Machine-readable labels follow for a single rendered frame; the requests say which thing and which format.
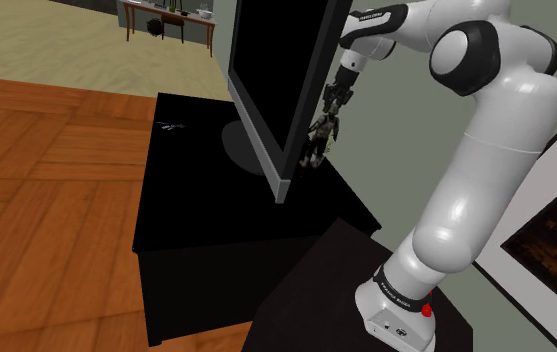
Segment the black television cabinet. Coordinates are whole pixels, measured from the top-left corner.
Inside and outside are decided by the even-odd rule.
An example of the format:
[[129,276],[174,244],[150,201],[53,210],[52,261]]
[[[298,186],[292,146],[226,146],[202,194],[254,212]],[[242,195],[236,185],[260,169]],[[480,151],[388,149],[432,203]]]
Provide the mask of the black television cabinet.
[[158,96],[132,245],[150,346],[250,321],[336,220],[380,229],[332,164],[296,179],[277,204],[238,158],[256,162],[232,102]]

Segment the dark robot stand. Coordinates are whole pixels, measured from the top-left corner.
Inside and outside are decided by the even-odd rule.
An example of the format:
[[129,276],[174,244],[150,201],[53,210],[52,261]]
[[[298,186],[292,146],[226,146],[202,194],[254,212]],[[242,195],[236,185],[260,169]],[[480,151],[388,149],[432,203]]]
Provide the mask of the dark robot stand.
[[355,303],[390,256],[336,220],[259,307],[241,352],[397,352],[366,332]]

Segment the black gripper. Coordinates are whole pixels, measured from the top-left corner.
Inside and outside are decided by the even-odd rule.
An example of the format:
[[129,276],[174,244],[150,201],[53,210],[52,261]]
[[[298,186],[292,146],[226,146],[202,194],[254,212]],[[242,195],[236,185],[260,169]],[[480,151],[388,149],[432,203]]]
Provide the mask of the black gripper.
[[351,90],[352,86],[355,84],[359,76],[358,71],[354,71],[350,68],[346,68],[340,65],[336,74],[333,84],[326,84],[323,92],[323,112],[328,112],[332,102],[335,99],[335,91],[341,92],[339,94],[339,104],[341,106],[346,105],[354,92]]

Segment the framed dark wall picture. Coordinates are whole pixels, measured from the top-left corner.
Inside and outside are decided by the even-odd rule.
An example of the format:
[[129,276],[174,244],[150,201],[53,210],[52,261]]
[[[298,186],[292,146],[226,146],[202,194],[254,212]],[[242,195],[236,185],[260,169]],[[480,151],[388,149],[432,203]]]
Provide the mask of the framed dark wall picture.
[[557,133],[475,266],[557,347]]

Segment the black flat screen television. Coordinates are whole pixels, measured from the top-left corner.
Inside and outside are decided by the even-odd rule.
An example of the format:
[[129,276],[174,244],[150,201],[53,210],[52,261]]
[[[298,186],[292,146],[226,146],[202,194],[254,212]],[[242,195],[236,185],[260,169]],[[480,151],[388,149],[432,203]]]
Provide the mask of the black flat screen television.
[[353,0],[237,0],[228,91],[277,204],[287,197]]

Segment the dark wooden chair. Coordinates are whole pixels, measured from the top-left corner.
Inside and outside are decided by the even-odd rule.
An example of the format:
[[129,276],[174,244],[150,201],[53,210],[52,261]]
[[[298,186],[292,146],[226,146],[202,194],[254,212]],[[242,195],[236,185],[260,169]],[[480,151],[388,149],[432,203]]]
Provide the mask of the dark wooden chair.
[[172,26],[176,26],[180,28],[180,39],[181,42],[184,42],[184,25],[185,22],[178,18],[178,17],[171,17],[171,16],[165,16],[162,15],[161,16],[161,24],[162,24],[162,33],[161,33],[161,37],[164,38],[165,37],[165,26],[166,25],[172,25]]

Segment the grey humanoid figure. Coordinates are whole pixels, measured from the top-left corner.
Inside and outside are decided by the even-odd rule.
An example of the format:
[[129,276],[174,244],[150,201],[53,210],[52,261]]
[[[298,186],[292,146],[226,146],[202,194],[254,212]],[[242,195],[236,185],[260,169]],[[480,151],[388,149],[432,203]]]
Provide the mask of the grey humanoid figure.
[[340,119],[338,117],[338,107],[332,105],[327,113],[320,116],[317,121],[309,128],[308,132],[313,132],[310,144],[305,152],[304,158],[300,161],[300,165],[306,168],[311,165],[317,168],[323,160],[323,155],[330,138],[337,140],[339,133]]

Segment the wooden desk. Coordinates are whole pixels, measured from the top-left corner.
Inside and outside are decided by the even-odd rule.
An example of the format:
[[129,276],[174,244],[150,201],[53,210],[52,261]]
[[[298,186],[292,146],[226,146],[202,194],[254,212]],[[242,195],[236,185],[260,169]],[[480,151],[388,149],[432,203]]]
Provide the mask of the wooden desk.
[[180,19],[190,23],[200,24],[206,27],[206,39],[204,44],[210,52],[210,56],[213,56],[213,34],[216,26],[216,22],[210,18],[203,18],[198,13],[186,13],[182,14],[179,10],[170,11],[168,8],[160,8],[154,4],[150,4],[146,0],[118,0],[122,5],[124,11],[124,28],[126,30],[126,40],[130,39],[130,35],[135,32],[136,23],[136,10],[141,10],[149,12],[160,17],[164,16],[166,19]]

